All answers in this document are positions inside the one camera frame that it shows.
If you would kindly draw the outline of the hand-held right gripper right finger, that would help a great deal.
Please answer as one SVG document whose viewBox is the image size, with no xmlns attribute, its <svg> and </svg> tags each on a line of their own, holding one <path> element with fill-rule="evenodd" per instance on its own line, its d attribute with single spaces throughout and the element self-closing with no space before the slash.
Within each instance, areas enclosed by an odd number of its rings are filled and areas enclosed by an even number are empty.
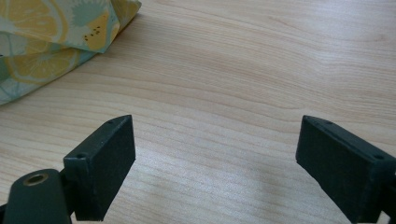
<svg viewBox="0 0 396 224">
<path fill-rule="evenodd" d="M 296 161 L 352 223 L 396 223 L 396 158 L 326 119 L 303 116 Z"/>
</svg>

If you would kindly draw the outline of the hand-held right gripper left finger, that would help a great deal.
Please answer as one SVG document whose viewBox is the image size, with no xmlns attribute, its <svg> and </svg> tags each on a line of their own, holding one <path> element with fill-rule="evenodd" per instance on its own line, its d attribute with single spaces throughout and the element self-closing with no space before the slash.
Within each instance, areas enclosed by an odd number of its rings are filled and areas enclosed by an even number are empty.
<svg viewBox="0 0 396 224">
<path fill-rule="evenodd" d="M 134 160 L 130 115 L 106 121 L 64 157 L 64 180 L 72 185 L 77 220 L 104 219 Z"/>
</svg>

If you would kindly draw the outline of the lemon print cloth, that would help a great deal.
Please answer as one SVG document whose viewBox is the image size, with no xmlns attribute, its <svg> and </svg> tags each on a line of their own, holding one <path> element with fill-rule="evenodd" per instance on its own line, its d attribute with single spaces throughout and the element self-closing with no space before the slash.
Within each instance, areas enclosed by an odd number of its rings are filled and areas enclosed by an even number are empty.
<svg viewBox="0 0 396 224">
<path fill-rule="evenodd" d="M 0 105 L 105 52 L 139 0 L 0 0 Z"/>
</svg>

